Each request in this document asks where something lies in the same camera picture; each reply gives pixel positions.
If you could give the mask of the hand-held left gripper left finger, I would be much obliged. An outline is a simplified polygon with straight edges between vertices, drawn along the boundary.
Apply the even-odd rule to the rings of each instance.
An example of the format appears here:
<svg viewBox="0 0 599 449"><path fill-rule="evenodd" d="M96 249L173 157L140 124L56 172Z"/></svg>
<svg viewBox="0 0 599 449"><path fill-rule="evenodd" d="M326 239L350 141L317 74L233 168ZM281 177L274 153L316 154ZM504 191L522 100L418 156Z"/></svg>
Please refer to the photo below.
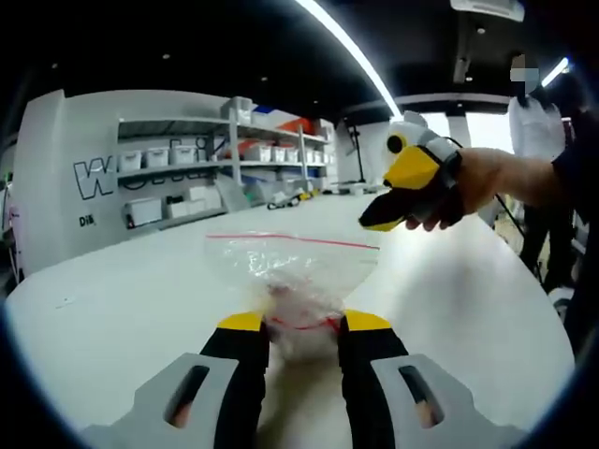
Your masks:
<svg viewBox="0 0 599 449"><path fill-rule="evenodd" d="M87 427L83 439L90 448L253 448L269 354L262 314L233 314L199 353L140 386L129 412Z"/></svg>

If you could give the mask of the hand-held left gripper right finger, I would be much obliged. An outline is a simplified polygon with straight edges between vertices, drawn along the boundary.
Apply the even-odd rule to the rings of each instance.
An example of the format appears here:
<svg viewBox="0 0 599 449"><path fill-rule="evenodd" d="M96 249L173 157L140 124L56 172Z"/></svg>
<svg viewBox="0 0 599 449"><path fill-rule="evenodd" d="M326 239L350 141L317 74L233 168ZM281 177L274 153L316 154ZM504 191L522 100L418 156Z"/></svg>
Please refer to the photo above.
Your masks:
<svg viewBox="0 0 599 449"><path fill-rule="evenodd" d="M411 355L382 317L348 310L338 333L342 393L355 448L514 448L518 430L479 412L471 391Z"/></svg>

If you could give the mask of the person's right hand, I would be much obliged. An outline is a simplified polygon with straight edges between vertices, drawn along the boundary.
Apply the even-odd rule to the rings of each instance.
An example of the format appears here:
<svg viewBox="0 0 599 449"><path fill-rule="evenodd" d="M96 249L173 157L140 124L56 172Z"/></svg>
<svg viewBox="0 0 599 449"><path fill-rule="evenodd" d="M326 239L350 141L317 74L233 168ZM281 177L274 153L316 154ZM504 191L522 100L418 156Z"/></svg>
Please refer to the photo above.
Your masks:
<svg viewBox="0 0 599 449"><path fill-rule="evenodd" d="M456 176L459 205L449 210L449 200L444 200L427 219L427 231L439 225L447 228L463 216L478 212L497 194L512 195L521 175L522 160L515 155L491 148L463 148L459 150L460 167Z"/></svg>

